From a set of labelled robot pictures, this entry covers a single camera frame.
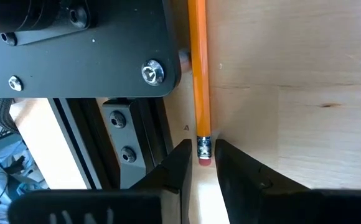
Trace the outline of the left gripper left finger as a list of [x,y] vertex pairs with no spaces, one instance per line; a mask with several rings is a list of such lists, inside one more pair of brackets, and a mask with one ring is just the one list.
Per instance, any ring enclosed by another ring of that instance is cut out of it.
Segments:
[[9,224],[188,223],[192,141],[181,141],[128,189],[40,190],[13,201]]

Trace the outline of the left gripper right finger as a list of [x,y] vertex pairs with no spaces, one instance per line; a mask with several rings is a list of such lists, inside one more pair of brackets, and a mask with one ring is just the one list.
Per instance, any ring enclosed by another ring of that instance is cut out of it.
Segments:
[[215,163],[230,224],[361,224],[361,190],[310,189],[223,139]]

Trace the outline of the orange pencil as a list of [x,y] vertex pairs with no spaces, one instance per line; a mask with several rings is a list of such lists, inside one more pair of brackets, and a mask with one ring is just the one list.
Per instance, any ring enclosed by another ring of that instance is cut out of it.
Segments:
[[206,0],[187,0],[192,62],[197,158],[201,166],[212,161],[209,59]]

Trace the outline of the grey metal corner bracket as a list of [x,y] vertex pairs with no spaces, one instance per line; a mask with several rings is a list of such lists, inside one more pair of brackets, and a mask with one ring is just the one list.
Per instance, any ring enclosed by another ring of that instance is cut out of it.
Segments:
[[103,112],[120,162],[120,187],[128,189],[151,168],[151,161],[143,151],[146,137],[138,104],[109,100],[104,102]]

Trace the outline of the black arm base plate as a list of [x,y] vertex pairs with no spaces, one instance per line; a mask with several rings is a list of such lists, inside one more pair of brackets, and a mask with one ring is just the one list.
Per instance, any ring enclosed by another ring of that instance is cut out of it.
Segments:
[[171,0],[0,0],[0,98],[161,97],[180,79]]

